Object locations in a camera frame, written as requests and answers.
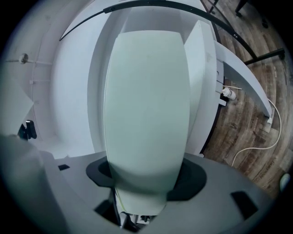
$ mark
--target curved black rail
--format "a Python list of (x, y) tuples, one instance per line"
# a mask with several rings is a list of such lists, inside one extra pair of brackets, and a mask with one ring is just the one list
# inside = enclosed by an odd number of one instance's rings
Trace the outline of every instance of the curved black rail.
[(80, 22), (78, 25), (76, 25), (74, 28), (72, 28), (68, 33), (66, 33), (62, 38), (60, 38), (60, 41), (66, 37), (71, 31), (73, 31), (74, 29), (76, 29), (78, 26), (80, 26), (81, 24), (83, 24), (84, 22), (88, 21), (89, 19), (98, 16), (102, 13), (110, 13), (113, 11), (118, 11), (121, 9), (126, 9), (126, 8), (131, 8), (131, 7), (138, 7), (138, 6), (162, 6), (162, 7), (169, 7), (169, 8), (174, 8), (174, 9), (178, 9), (178, 10), (182, 10), (182, 11), (187, 11), (190, 12), (192, 14), (201, 16), (215, 24), (217, 24), (218, 26), (220, 26), (222, 29), (224, 29), (225, 31), (227, 31), (231, 36), (233, 36), (246, 50), (247, 52), (251, 55), (252, 58), (257, 58), (256, 54), (253, 52), (253, 50), (250, 48), (250, 46), (246, 43), (246, 41), (237, 33), (234, 31), (234, 29), (232, 29), (229, 25), (225, 24), (223, 21), (219, 20), (218, 18), (212, 16), (211, 14), (202, 11), (198, 8), (195, 8), (193, 6), (190, 5), (186, 5), (183, 3), (179, 3), (179, 2), (173, 2), (173, 1), (164, 1), (164, 0), (135, 0), (135, 1), (129, 1), (129, 2), (123, 2), (123, 3), (119, 3), (113, 6), (109, 6), (107, 8), (105, 8), (103, 11), (100, 11), (90, 17), (88, 17), (87, 19), (85, 19), (84, 21)]

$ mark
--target wires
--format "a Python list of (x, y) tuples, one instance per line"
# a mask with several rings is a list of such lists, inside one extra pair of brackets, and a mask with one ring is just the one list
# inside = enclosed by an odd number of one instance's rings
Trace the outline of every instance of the wires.
[(223, 85), (223, 87), (228, 87), (228, 88), (233, 88), (233, 89), (238, 89), (238, 90), (242, 90), (240, 88), (234, 87), (234, 86), (227, 86), (227, 85)]
[[(237, 88), (237, 87), (234, 87), (234, 86), (225, 86), (225, 85), (223, 85), (223, 87), (228, 87), (228, 88), (234, 88), (234, 89), (242, 90), (242, 89)], [(234, 165), (234, 162), (235, 162), (235, 160), (236, 160), (236, 157), (237, 157), (238, 154), (240, 154), (241, 152), (243, 152), (243, 151), (245, 151), (245, 150), (248, 150), (248, 149), (259, 149), (259, 150), (263, 150), (263, 149), (271, 149), (271, 148), (273, 148), (273, 147), (278, 143), (278, 141), (279, 141), (279, 139), (280, 139), (280, 136), (281, 136), (281, 132), (282, 132), (282, 121), (281, 121), (281, 116), (280, 116), (280, 113), (279, 113), (278, 109), (276, 108), (275, 104), (274, 104), (270, 99), (268, 99), (268, 101), (274, 106), (274, 108), (275, 108), (275, 110), (277, 111), (278, 116), (279, 116), (279, 121), (280, 121), (280, 131), (279, 131), (278, 139), (277, 139), (276, 142), (275, 142), (272, 146), (270, 146), (270, 147), (266, 147), (266, 148), (249, 147), (249, 148), (245, 148), (245, 149), (239, 151), (239, 152), (234, 156), (234, 160), (233, 160), (233, 163), (232, 163), (232, 165), (231, 165), (232, 167), (233, 167), (233, 165)]]

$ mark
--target white wall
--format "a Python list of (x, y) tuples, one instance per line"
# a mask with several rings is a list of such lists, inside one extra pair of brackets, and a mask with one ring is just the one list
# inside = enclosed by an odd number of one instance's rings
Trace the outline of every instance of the white wall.
[[(86, 18), (87, 14), (86, 8), (78, 17)], [(105, 24), (113, 24), (108, 23), (112, 15), (115, 14), (101, 14), (82, 24), (61, 41), (56, 51), (51, 75), (51, 106), (58, 136), (68, 146), (70, 157), (104, 150), (101, 142), (103, 137), (99, 131), (101, 126), (98, 125), (98, 115), (101, 113), (98, 112), (99, 66), (103, 61), (99, 56), (103, 53), (103, 48), (96, 45), (99, 38), (100, 42), (107, 41), (111, 27), (107, 30), (103, 28)]]
[(88, 4), (82, 11), (80, 11), (81, 14), (78, 14), (76, 18), (71, 22), (71, 24), (68, 26), (68, 28), (65, 30), (65, 35), (67, 32), (69, 32), (73, 27), (75, 27), (77, 24), (85, 20), (86, 18), (102, 11), (104, 8), (119, 4), (121, 3), (121, 0), (95, 0), (91, 1), (90, 4)]
[[(22, 53), (27, 53), (31, 60), (53, 62), (59, 38), (72, 18), (87, 3), (88, 0), (40, 1), (13, 32), (6, 46), (4, 61), (18, 59)], [(3, 76), (15, 79), (34, 102), (33, 108), (25, 119), (35, 122), (38, 138), (31, 139), (30, 142), (39, 149), (48, 151), (52, 145), (57, 149), (63, 147), (56, 136), (50, 109), (51, 68), (47, 65), (18, 62), (3, 63), (2, 66)], [(66, 152), (62, 150), (61, 155), (66, 156)]]
[[(206, 11), (200, 0), (178, 0), (177, 2), (196, 7), (202, 11)], [(184, 42), (187, 40), (193, 27), (195, 26), (195, 23), (198, 20), (209, 24), (211, 26), (211, 29), (213, 29), (212, 23), (210, 21), (208, 21), (205, 18), (202, 18), (200, 16), (197, 16), (195, 14), (191, 14), (190, 12), (180, 11), (180, 16), (181, 16), (181, 20), (182, 20), (182, 27), (183, 27), (182, 28), (182, 32), (183, 32), (182, 38), (183, 38)], [(213, 34), (214, 40), (216, 40), (216, 35), (215, 35), (214, 30), (212, 30), (212, 34)]]
[(172, 31), (182, 34), (180, 10), (158, 6), (133, 7), (122, 32), (141, 30)]

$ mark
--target gray curved surface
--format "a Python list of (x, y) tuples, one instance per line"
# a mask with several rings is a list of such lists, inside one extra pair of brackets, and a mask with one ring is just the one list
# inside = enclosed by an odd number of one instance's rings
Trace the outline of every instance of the gray curved surface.
[[(49, 233), (128, 233), (93, 210), (108, 198), (109, 189), (96, 186), (85, 168), (104, 153), (54, 160), (52, 154), (14, 137), (1, 137), (0, 148), (6, 152), (0, 162), (7, 188), (38, 226)], [(168, 202), (142, 234), (246, 233), (272, 204), (268, 195), (234, 168), (191, 154), (184, 157), (204, 168), (206, 186), (189, 201)], [(70, 168), (60, 171), (60, 164)], [(246, 192), (259, 209), (245, 221), (230, 196), (235, 191)]]

